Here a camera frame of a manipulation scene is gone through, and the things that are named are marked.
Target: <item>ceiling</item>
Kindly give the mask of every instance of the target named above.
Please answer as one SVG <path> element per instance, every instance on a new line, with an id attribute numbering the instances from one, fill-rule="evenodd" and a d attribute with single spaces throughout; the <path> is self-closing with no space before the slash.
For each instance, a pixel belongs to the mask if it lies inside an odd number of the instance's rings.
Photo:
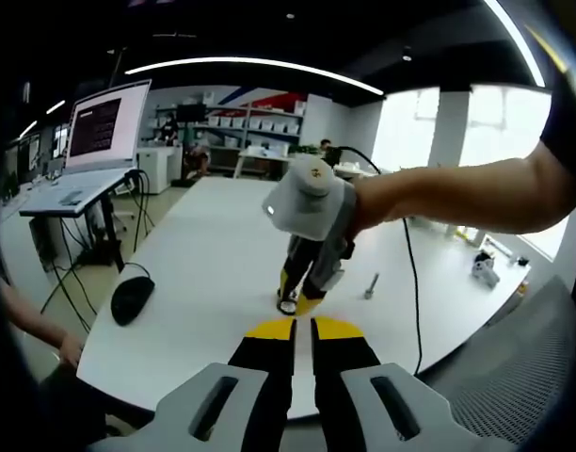
<path id="1" fill-rule="evenodd" d="M 34 3 L 39 4 L 36 13 L 44 15 L 43 4 Z M 297 1 L 281 7 L 225 0 L 167 5 L 145 0 L 133 8 L 127 8 L 130 0 L 109 0 L 104 7 L 86 3 L 72 15 L 66 9 L 48 12 L 54 26 L 31 20 L 16 25 L 28 37 L 22 42 L 18 81 L 28 79 L 32 88 L 31 104 L 19 108 L 20 123 L 43 116 L 61 99 L 67 100 L 65 107 L 43 119 L 68 117 L 73 100 L 108 86 L 120 53 L 114 84 L 152 78 L 154 89 L 265 87 L 313 92 L 345 105 L 377 96 L 319 75 L 260 65 L 176 66 L 133 77 L 124 72 L 171 59 L 240 56 L 313 66 L 386 92 L 479 81 L 533 85 L 517 49 L 481 0 L 384 2 L 384 11 L 367 0 L 349 8 Z M 411 62 L 401 58 L 406 45 L 411 46 Z"/>

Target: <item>computer mouse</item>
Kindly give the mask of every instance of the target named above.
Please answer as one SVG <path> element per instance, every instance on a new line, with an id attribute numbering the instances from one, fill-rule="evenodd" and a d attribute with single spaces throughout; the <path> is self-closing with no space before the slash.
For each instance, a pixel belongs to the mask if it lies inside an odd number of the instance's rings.
<path id="1" fill-rule="evenodd" d="M 138 276 L 123 281 L 112 295 L 110 312 L 118 325 L 124 327 L 133 322 L 146 305 L 154 290 L 154 281 Z"/>

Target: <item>person's forearm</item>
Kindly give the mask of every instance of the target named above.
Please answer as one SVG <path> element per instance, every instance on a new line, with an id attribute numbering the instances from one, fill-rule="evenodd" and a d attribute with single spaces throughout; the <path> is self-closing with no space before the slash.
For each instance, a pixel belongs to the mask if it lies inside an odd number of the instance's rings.
<path id="1" fill-rule="evenodd" d="M 0 280 L 0 290 L 10 321 L 19 329 L 37 337 L 46 344 L 60 348 L 66 331 L 50 322 L 20 294 Z"/>
<path id="2" fill-rule="evenodd" d="M 366 210 L 383 219 L 423 216 L 494 232 L 522 234 L 554 223 L 555 214 L 537 196 L 536 172 L 528 159 L 480 167 L 406 169 L 364 181 Z"/>

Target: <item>laptop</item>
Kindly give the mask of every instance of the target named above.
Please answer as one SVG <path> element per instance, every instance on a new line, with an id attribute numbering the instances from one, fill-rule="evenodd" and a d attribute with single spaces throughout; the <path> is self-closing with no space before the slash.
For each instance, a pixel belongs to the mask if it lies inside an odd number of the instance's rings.
<path id="1" fill-rule="evenodd" d="M 22 214 L 78 206 L 136 168 L 136 144 L 150 80 L 114 87 L 77 101 L 62 176 L 38 187 Z"/>

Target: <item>black ceiling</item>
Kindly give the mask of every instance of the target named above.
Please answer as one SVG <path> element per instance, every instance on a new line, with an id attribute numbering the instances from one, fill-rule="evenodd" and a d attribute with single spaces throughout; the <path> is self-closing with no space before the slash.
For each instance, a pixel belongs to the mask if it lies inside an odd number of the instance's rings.
<path id="1" fill-rule="evenodd" d="M 379 5 L 364 0 L 340 8 L 337 2 L 295 1 L 280 6 L 280 2 L 176 0 L 157 5 L 150 0 L 127 8 L 130 0 L 109 0 L 104 7 L 97 3 L 86 2 L 72 10 L 67 3 L 64 10 L 52 10 L 47 13 L 51 26 L 30 20 L 17 24 L 27 32 L 23 45 L 30 49 L 24 50 L 21 78 L 32 82 L 31 105 L 22 109 L 21 122 L 43 116 L 46 108 L 66 99 L 65 108 L 47 118 L 58 121 L 68 116 L 73 100 L 107 87 L 119 49 L 123 51 L 115 84 L 152 78 L 154 88 L 266 87 L 314 92 L 346 105 L 361 105 L 377 96 L 319 75 L 260 65 L 187 65 L 133 77 L 124 72 L 170 59 L 241 56 L 290 61 L 348 76 L 344 68 L 382 42 L 403 38 L 416 25 L 483 4 L 481 0 L 409 0 Z M 40 4 L 35 11 L 43 16 L 44 8 Z M 295 18 L 288 19 L 289 13 Z M 494 20 L 488 10 L 487 17 Z M 450 82 L 532 83 L 509 41 L 435 50 L 409 63 L 398 61 L 361 81 L 387 92 Z"/>

